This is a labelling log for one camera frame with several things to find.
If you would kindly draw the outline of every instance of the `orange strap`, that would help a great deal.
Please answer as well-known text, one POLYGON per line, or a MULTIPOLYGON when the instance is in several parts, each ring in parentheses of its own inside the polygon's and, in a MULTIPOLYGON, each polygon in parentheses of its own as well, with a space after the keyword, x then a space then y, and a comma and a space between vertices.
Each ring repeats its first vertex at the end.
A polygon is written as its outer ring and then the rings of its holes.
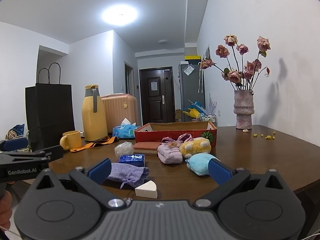
POLYGON ((87 143, 86 145, 83 145, 82 147, 80 148, 74 148, 74 149, 71 149, 70 152, 79 152, 79 151, 82 151, 82 150, 85 150, 85 149, 89 149, 89 148, 92 148, 92 147, 95 147, 95 146, 101 146, 101 145, 105 145, 105 144, 110 144, 110 143, 113 143, 113 142, 116 142, 118 141, 118 138, 117 137, 109 137, 109 136, 106 136, 102 139, 99 139, 99 140, 96 140, 94 142, 91 142, 91 143, 87 143))

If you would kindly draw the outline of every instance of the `human hand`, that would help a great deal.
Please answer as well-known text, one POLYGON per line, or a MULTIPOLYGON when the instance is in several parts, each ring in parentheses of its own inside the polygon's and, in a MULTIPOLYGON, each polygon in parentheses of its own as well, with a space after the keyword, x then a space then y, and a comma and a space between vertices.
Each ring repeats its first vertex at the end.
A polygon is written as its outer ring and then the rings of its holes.
POLYGON ((9 229, 10 228, 10 217, 12 216, 12 196, 9 191, 4 192, 4 196, 0 199, 0 226, 9 229))

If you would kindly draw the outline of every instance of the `white triangular sponge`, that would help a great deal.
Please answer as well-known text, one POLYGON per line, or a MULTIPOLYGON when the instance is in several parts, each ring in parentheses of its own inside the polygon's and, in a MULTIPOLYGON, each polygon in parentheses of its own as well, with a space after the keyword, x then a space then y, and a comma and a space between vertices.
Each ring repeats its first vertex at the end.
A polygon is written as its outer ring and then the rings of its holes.
POLYGON ((139 187, 135 188, 136 196, 138 197, 148 197, 148 198, 157 198, 157 185, 152 181, 149 180, 147 183, 142 184, 139 187))

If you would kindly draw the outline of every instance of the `tissue box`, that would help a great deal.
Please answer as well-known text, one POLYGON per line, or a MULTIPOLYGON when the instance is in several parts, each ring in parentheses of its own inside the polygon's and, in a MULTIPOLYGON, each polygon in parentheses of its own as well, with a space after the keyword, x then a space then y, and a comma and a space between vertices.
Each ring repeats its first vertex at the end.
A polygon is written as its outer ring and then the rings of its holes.
POLYGON ((131 164, 137 167, 144 167, 144 154, 122 155, 119 163, 131 164))

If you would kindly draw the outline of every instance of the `cardboard tray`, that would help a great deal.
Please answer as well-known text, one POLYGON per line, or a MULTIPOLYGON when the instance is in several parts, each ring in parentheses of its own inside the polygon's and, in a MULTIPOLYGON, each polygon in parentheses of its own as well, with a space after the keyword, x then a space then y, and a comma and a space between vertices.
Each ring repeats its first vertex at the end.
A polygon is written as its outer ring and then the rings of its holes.
POLYGON ((205 137, 215 147, 217 128, 212 122, 176 122, 176 123, 147 123, 135 131, 136 142, 161 142, 164 137, 177 140, 184 133, 190 133, 193 138, 205 137))

